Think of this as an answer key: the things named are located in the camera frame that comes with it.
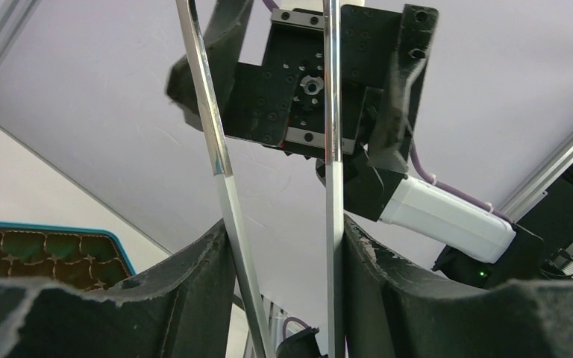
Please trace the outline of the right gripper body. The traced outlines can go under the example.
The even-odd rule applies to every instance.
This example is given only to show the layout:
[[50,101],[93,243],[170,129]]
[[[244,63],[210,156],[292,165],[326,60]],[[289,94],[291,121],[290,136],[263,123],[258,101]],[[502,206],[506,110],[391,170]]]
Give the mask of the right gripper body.
[[[351,155],[373,121],[398,37],[401,14],[341,8],[342,150]],[[324,20],[312,10],[273,10],[263,60],[238,63],[222,114],[226,136],[288,153],[325,155]]]

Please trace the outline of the metal serving tongs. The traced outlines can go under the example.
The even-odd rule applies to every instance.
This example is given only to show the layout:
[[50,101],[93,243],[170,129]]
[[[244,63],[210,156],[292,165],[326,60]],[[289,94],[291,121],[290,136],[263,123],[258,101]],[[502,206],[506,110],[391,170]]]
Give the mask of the metal serving tongs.
[[[177,1],[176,6],[254,352],[257,357],[274,357],[268,319],[263,308],[251,244],[245,232],[234,172],[195,3],[194,1]],[[328,355],[343,357],[345,355],[345,334],[342,323],[341,244],[344,234],[344,201],[339,1],[324,1],[323,16]]]

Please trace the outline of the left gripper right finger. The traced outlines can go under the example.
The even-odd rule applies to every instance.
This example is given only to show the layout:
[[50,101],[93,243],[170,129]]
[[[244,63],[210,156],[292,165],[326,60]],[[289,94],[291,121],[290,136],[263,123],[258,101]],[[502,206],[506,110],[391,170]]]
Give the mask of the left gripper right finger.
[[446,279],[345,219],[350,357],[573,357],[573,281],[479,289]]

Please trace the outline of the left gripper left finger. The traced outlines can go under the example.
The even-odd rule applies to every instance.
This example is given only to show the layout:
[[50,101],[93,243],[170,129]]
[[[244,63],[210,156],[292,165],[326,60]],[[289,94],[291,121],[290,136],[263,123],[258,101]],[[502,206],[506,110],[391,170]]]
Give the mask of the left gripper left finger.
[[223,357],[235,270],[225,226],[109,289],[0,278],[0,357]]

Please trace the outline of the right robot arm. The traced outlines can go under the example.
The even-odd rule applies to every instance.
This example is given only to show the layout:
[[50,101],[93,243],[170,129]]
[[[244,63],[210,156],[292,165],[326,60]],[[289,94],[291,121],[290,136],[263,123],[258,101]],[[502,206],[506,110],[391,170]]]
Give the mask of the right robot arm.
[[[271,5],[260,64],[239,61],[251,1],[218,1],[204,33],[224,134],[316,160],[325,179],[321,12]],[[522,218],[428,174],[413,141],[430,48],[432,7],[341,8],[344,208],[445,245],[433,265],[488,289],[511,279],[573,280],[573,179],[555,180]]]

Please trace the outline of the teal chocolate box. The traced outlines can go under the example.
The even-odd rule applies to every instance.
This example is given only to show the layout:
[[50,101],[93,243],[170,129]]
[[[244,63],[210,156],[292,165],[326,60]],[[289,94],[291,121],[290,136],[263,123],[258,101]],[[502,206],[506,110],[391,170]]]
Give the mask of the teal chocolate box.
[[0,222],[0,278],[47,277],[91,291],[109,289],[135,273],[109,231]]

